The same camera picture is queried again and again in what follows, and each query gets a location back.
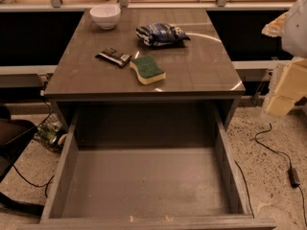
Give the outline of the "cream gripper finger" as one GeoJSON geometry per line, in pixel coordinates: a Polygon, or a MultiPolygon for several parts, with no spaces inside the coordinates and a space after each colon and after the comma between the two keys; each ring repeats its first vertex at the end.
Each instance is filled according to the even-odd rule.
{"type": "Polygon", "coordinates": [[[295,58],[282,71],[272,91],[265,113],[280,118],[287,115],[295,103],[307,96],[307,59],[295,58]]]}
{"type": "Polygon", "coordinates": [[[262,29],[262,34],[267,35],[270,37],[278,37],[283,35],[283,28],[285,18],[288,14],[286,12],[279,15],[269,24],[266,24],[265,27],[262,29]]]}

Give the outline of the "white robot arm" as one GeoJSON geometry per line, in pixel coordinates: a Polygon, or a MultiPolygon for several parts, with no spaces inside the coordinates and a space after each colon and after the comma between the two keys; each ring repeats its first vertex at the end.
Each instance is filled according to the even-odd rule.
{"type": "Polygon", "coordinates": [[[281,118],[307,96],[307,0],[296,0],[287,12],[267,24],[262,34],[280,36],[282,49],[294,57],[265,100],[264,114],[281,118]]]}

